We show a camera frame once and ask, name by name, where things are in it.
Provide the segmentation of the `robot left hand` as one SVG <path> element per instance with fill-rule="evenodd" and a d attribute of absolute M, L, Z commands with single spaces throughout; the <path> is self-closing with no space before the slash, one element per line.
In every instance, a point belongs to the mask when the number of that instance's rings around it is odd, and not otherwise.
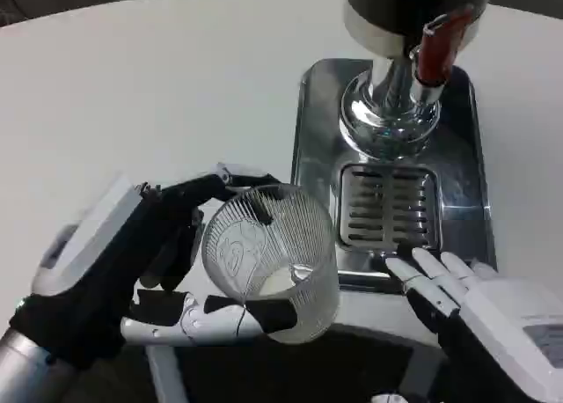
<path fill-rule="evenodd" d="M 126 343 L 192 347 L 289 330 L 297 313 L 286 297 L 198 303 L 178 291 L 200 248 L 203 204 L 277 185 L 226 164 L 170 186 L 118 178 L 46 250 L 9 333 L 47 363 L 85 370 Z"/>

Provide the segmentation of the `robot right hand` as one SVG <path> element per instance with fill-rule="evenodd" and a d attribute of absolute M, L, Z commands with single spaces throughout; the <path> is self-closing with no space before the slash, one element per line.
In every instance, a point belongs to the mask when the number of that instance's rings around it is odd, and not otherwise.
<path fill-rule="evenodd" d="M 477 260 L 411 247 L 386 259 L 467 402 L 562 400 L 562 301 Z"/>

